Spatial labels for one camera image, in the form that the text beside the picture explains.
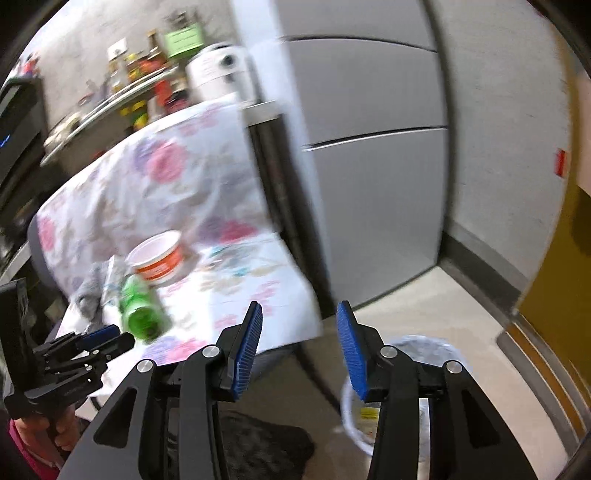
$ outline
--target floor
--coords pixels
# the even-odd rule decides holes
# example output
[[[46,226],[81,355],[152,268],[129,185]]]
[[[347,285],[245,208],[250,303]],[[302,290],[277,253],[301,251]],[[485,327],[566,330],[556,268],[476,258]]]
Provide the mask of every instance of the floor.
[[[500,325],[443,270],[433,268],[358,310],[356,317],[359,323],[377,328],[386,342],[415,333],[442,338],[457,347],[513,431],[539,480],[556,478],[567,461],[564,447],[534,394],[497,347]],[[327,320],[324,336],[307,342],[306,348],[323,378],[339,394],[346,370],[333,319]],[[344,434],[340,418],[293,357],[285,358],[254,382],[236,407],[262,420],[298,425],[308,431],[317,450],[307,465],[306,480],[367,477],[369,459]],[[84,406],[83,415],[89,414]]]

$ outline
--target trash can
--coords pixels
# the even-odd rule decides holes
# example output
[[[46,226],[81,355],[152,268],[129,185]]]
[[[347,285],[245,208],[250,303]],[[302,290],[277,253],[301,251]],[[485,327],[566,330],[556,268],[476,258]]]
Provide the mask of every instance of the trash can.
[[[395,338],[387,345],[394,345],[398,349],[406,353],[410,358],[417,362],[424,364],[442,366],[448,360],[457,360],[469,370],[463,355],[452,345],[440,338],[431,338],[423,335],[405,335],[403,337]],[[374,405],[375,418],[371,418],[370,408],[364,408],[363,402],[353,391],[349,377],[343,385],[340,398],[340,409],[342,415],[343,428],[355,445],[371,456],[374,453],[374,439],[359,429],[360,423],[367,426],[375,421],[375,428],[377,428],[377,416],[379,413],[379,404]],[[364,413],[364,419],[360,419],[361,413]],[[430,435],[429,435],[429,404],[428,399],[419,399],[419,451],[418,460],[421,462],[428,462],[430,451]]]

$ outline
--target blue gripper pad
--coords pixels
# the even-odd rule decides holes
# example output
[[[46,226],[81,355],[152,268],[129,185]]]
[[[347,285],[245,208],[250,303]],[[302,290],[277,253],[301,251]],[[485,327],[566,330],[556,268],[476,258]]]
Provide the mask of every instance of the blue gripper pad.
[[[248,309],[244,322],[248,322],[248,327],[242,343],[236,356],[236,369],[232,383],[232,396],[237,400],[248,387],[248,381],[251,378],[252,363],[255,360],[256,347],[258,347],[259,338],[262,332],[262,307],[260,304],[252,302]]]
[[[336,308],[336,327],[340,346],[345,355],[349,378],[359,398],[365,401],[369,391],[368,366],[363,347],[358,338],[358,324],[348,301],[342,301]]]
[[[79,341],[79,347],[81,350],[91,351],[95,347],[119,336],[119,327],[117,325],[109,325],[101,328],[93,333],[87,333]]]

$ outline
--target orange and white cup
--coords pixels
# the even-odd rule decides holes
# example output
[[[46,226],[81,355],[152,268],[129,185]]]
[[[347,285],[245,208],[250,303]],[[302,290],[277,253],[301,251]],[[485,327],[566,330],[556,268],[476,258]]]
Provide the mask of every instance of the orange and white cup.
[[[151,285],[173,278],[183,266],[181,232],[169,230],[135,247],[126,262]]]

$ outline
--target pink flower pattern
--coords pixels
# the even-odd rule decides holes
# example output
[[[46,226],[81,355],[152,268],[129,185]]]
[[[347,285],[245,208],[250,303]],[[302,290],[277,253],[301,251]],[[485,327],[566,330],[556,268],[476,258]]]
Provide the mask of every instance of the pink flower pattern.
[[[186,342],[181,342],[180,345],[174,347],[168,352],[168,355],[166,356],[166,363],[173,364],[175,362],[182,362],[206,345],[207,342],[203,340],[197,340],[195,338],[191,338]]]
[[[169,352],[172,352],[181,344],[181,341],[175,336],[160,337],[151,345],[148,345],[144,351],[142,358],[149,358],[154,360],[157,365],[164,365],[167,363]]]
[[[134,169],[141,174],[145,174],[146,164],[154,153],[154,151],[162,146],[164,141],[152,140],[150,138],[142,138],[135,146],[132,156]]]
[[[162,143],[150,155],[146,170],[150,178],[158,183],[171,183],[183,173],[187,151],[174,140]]]
[[[245,222],[229,220],[222,231],[220,241],[223,244],[232,244],[239,240],[256,234],[256,228]]]
[[[269,301],[275,296],[278,285],[279,282],[277,280],[265,282],[258,287],[252,296],[251,301],[257,301],[261,304],[263,315],[273,314],[273,306]]]
[[[56,226],[48,217],[41,217],[37,221],[37,230],[41,248],[45,252],[53,250],[56,245]]]

